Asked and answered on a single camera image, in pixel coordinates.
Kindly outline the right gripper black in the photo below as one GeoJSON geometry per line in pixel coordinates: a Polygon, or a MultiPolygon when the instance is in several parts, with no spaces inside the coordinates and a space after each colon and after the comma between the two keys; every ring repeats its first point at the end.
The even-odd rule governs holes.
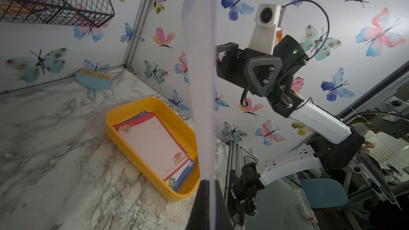
{"type": "Polygon", "coordinates": [[[253,95],[266,96],[273,88],[282,69],[282,60],[275,55],[249,58],[250,49],[239,49],[236,43],[216,48],[217,76],[241,88],[249,88],[253,95]]]}

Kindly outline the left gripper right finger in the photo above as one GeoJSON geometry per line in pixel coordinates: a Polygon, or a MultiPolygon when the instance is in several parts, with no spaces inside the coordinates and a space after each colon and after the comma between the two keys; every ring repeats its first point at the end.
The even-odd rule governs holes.
{"type": "Polygon", "coordinates": [[[210,229],[233,229],[230,215],[218,180],[212,180],[210,182],[210,229]]]}

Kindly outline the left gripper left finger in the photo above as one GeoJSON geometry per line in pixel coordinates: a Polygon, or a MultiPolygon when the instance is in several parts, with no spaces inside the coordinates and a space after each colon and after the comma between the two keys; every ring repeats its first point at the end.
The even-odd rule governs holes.
{"type": "Polygon", "coordinates": [[[186,230],[209,230],[210,184],[208,180],[201,181],[191,210],[186,230]]]}

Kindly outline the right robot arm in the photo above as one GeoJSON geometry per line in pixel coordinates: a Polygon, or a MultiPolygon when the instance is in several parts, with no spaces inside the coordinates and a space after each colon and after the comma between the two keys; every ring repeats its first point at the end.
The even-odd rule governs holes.
{"type": "Polygon", "coordinates": [[[245,164],[232,170],[227,204],[233,221],[243,226],[246,216],[256,213],[257,193],[270,183],[303,170],[321,167],[342,168],[348,165],[364,141],[355,129],[326,112],[312,99],[305,99],[292,89],[294,74],[309,60],[304,48],[285,36],[273,51],[239,49],[236,43],[217,47],[217,75],[241,88],[240,108],[255,115],[262,104],[253,104],[248,94],[265,98],[273,111],[293,121],[299,132],[314,132],[316,137],[300,148],[264,163],[245,164]]]}

